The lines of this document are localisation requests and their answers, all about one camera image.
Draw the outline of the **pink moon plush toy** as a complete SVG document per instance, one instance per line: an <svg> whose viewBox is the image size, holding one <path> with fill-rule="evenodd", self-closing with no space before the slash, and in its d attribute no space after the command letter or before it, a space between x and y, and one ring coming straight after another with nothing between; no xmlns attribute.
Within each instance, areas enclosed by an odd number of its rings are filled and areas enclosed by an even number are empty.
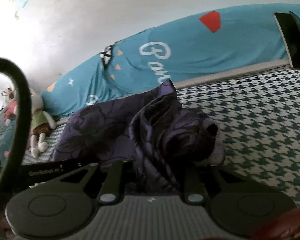
<svg viewBox="0 0 300 240"><path fill-rule="evenodd" d="M5 112L5 126L6 126L6 132L4 136L4 142L5 142L5 151L4 156L7 158L10 154L10 149L12 146L12 142L14 139L14 133L15 133L15 119L17 117L17 101L11 101L7 105L7 109Z"/></svg>

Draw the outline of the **purple patterned garment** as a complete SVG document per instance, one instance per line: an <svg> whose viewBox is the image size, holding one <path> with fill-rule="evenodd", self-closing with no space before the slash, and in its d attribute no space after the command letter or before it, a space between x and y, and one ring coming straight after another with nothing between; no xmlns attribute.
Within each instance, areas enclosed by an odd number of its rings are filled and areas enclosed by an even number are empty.
<svg viewBox="0 0 300 240"><path fill-rule="evenodd" d="M68 120L53 158L89 159L103 167L130 160L143 184L171 192L195 169L224 162L219 134L215 120L182 106L167 80L147 92L77 111Z"/></svg>

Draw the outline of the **beige bunny plush toy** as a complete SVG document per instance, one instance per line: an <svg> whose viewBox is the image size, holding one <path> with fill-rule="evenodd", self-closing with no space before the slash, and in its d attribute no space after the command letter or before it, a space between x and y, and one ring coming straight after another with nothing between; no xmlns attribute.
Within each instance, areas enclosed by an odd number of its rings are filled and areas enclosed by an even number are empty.
<svg viewBox="0 0 300 240"><path fill-rule="evenodd" d="M31 93L31 127L30 127L30 151L34 158L38 158L48 148L46 137L56 129L56 122L53 117L44 111L44 103L42 97L33 89Z"/></svg>

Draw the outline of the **blue white houndstooth mat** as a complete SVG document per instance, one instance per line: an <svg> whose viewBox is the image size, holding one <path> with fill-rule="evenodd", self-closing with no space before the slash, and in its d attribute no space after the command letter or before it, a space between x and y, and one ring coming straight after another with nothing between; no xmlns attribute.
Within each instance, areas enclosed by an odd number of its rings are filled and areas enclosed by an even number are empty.
<svg viewBox="0 0 300 240"><path fill-rule="evenodd" d="M193 171L206 193L210 187L220 186L222 179L232 182L229 175L221 172L226 168L286 194L300 206L300 70L281 66L175 90L184 108L202 111L220 129L224 162ZM34 158L26 151L23 164L59 161L54 160L53 154L74 114L67 116L59 137L48 145L47 153ZM128 194L179 194L178 189L151 190L137 176L134 164L126 191Z"/></svg>

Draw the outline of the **black smartphone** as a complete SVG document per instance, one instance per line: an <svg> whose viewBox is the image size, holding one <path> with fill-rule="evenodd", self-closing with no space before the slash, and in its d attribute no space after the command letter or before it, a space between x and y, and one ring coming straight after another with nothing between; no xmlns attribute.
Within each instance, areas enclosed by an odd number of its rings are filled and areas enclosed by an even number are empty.
<svg viewBox="0 0 300 240"><path fill-rule="evenodd" d="M290 66L300 69L300 18L293 12L274 13L274 18L280 30Z"/></svg>

